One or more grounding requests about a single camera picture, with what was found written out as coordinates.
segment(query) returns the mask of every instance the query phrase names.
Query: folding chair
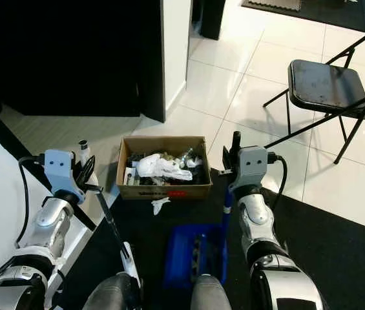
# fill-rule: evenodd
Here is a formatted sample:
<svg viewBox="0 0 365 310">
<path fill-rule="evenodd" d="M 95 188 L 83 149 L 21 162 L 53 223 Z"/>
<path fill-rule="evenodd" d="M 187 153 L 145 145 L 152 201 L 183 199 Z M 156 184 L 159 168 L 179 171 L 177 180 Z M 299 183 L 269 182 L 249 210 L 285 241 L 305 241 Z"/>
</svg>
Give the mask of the folding chair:
<svg viewBox="0 0 365 310">
<path fill-rule="evenodd" d="M 272 147 L 338 117 L 344 138 L 343 148 L 334 161 L 335 164 L 339 163 L 360 124 L 365 119 L 365 92 L 357 72 L 348 68 L 355 48 L 364 41 L 365 36 L 325 64 L 304 60 L 294 60 L 290 63 L 288 67 L 289 88 L 263 105 L 265 108 L 274 100 L 286 95 L 288 135 L 266 145 L 265 148 Z M 347 57 L 344 67 L 331 65 L 342 57 Z M 324 112 L 326 115 L 321 120 L 291 132 L 289 100 L 299 108 Z M 349 136 L 347 136 L 344 128 L 343 116 L 357 119 Z"/>
</svg>

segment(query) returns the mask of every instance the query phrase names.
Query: red label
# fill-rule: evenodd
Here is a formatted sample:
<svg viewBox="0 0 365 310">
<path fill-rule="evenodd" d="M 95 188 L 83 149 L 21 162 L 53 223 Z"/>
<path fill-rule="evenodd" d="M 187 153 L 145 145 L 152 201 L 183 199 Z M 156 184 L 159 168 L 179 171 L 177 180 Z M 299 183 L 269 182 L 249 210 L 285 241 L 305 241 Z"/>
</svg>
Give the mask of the red label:
<svg viewBox="0 0 365 310">
<path fill-rule="evenodd" d="M 169 197 L 184 197 L 187 195 L 187 192 L 184 191 L 169 191 L 168 196 Z"/>
</svg>

